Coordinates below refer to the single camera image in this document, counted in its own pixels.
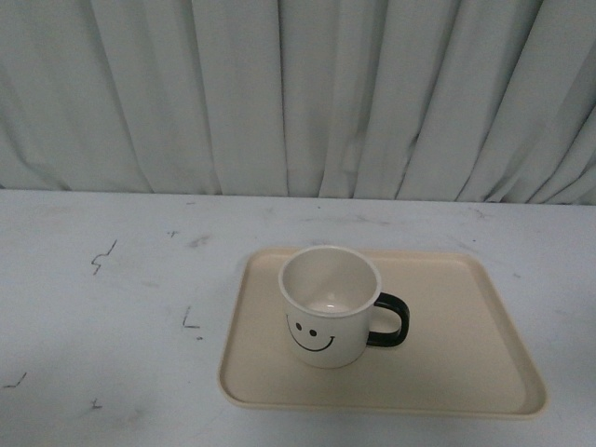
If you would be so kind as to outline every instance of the beige tray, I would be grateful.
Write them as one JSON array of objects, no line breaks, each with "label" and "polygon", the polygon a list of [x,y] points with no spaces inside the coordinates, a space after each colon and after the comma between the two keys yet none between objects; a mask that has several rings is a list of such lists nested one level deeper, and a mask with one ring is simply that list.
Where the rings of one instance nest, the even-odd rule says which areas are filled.
[{"label": "beige tray", "polygon": [[[303,364],[286,346],[278,270],[297,249],[248,261],[219,371],[250,408],[529,418],[547,392],[483,267],[458,253],[362,251],[411,311],[407,340],[367,347],[344,368]],[[382,330],[388,312],[375,309]]]}]

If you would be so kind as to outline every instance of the smiley face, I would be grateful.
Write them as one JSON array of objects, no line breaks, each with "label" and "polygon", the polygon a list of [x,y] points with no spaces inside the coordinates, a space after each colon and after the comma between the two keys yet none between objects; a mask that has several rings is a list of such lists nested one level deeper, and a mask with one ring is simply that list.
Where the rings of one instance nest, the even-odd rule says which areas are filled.
[{"label": "smiley face", "polygon": [[[335,339],[334,336],[329,337],[329,342],[327,342],[327,344],[324,347],[307,347],[304,346],[303,344],[301,344],[297,339],[296,336],[293,334],[292,331],[292,326],[290,324],[290,317],[288,315],[286,315],[286,322],[288,323],[288,330],[290,331],[290,335],[291,338],[293,339],[294,342],[296,342],[296,344],[301,347],[302,349],[305,349],[307,351],[310,352],[320,352],[320,351],[324,351],[325,349],[327,349],[329,346],[332,345],[333,340]],[[298,332],[302,332],[303,331],[303,327],[299,322],[296,322],[293,326],[293,329],[298,331]],[[317,331],[315,331],[314,329],[311,329],[308,331],[308,335],[310,335],[310,337],[312,337],[313,341],[317,341],[318,340],[318,334]]]}]

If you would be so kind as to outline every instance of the smiley face mug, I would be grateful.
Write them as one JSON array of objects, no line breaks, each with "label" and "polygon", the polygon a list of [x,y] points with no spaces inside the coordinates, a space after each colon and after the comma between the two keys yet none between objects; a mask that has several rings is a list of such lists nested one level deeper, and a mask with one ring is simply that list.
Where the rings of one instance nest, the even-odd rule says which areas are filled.
[{"label": "smiley face mug", "polygon": [[[291,352],[309,365],[345,366],[367,345],[396,346],[408,334],[408,306],[381,292],[379,271],[357,251],[330,245],[297,251],[279,270],[278,281]],[[400,328],[371,332],[374,306],[398,314]]]}]

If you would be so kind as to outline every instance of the white table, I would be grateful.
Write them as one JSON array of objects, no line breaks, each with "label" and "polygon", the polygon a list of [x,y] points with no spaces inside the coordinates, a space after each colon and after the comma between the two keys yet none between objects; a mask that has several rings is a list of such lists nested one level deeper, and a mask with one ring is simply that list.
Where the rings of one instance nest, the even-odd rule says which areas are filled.
[{"label": "white table", "polygon": [[[478,258],[548,408],[519,422],[229,403],[217,369],[248,257],[314,243]],[[0,191],[0,254],[2,446],[596,442],[594,207]]]}]

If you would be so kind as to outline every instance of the tray rim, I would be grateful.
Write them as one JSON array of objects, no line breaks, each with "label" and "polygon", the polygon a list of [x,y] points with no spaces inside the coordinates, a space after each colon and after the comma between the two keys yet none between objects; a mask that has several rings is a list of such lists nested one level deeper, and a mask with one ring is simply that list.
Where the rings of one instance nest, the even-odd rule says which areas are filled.
[{"label": "tray rim", "polygon": [[509,333],[513,336],[516,341],[519,343],[520,348],[523,354],[526,357],[528,365],[531,367],[533,374],[537,379],[537,388],[539,394],[542,395],[542,404],[537,408],[535,411],[530,413],[504,413],[504,412],[472,412],[472,411],[462,411],[462,410],[441,410],[441,409],[409,409],[409,408],[389,408],[389,407],[372,407],[368,405],[320,405],[320,404],[289,404],[289,403],[264,403],[264,402],[248,402],[245,400],[239,400],[235,398],[231,392],[229,392],[226,388],[225,381],[224,381],[224,373],[225,373],[225,366],[226,360],[228,357],[228,350],[230,348],[230,340],[233,334],[233,330],[236,326],[237,318],[238,318],[238,309],[242,303],[242,295],[241,292],[245,286],[247,281],[247,276],[249,272],[250,265],[257,259],[262,256],[271,255],[271,254],[280,254],[281,251],[285,251],[288,255],[292,254],[294,251],[298,251],[309,246],[268,246],[260,248],[257,251],[252,252],[246,262],[244,263],[244,267],[242,270],[242,277],[238,283],[236,298],[234,302],[234,308],[232,310],[232,317],[230,318],[230,322],[228,324],[226,336],[225,336],[225,344],[223,348],[223,352],[220,358],[218,370],[217,370],[217,385],[220,388],[220,391],[224,395],[224,397],[232,404],[236,405],[237,407],[250,409],[250,410],[286,410],[286,411],[307,411],[307,412],[320,412],[320,413],[371,413],[371,414],[402,414],[402,415],[414,415],[414,416],[431,416],[431,417],[463,417],[463,418],[478,418],[478,419],[496,419],[496,420],[532,420],[537,418],[539,415],[544,413],[550,404],[550,395],[544,381],[544,377],[536,367],[535,361],[530,355],[529,350],[527,349],[525,343],[523,342],[522,337],[519,334],[516,326],[513,324],[513,320],[505,307],[502,297],[498,292],[498,289],[493,283],[492,278],[486,271],[484,265],[478,260],[476,257],[459,251],[412,251],[412,250],[400,250],[400,249],[367,249],[367,248],[358,248],[349,246],[350,249],[360,251],[364,253],[366,256],[371,256],[370,253],[374,254],[393,254],[396,253],[405,256],[412,256],[412,257],[432,257],[433,255],[439,255],[441,257],[453,257],[455,259],[459,258],[458,260],[465,262],[467,264],[474,264],[478,269],[480,269],[481,273],[484,276],[484,280],[488,287],[494,293],[494,297],[496,302],[499,306],[499,311],[503,313],[506,317],[509,325]]}]

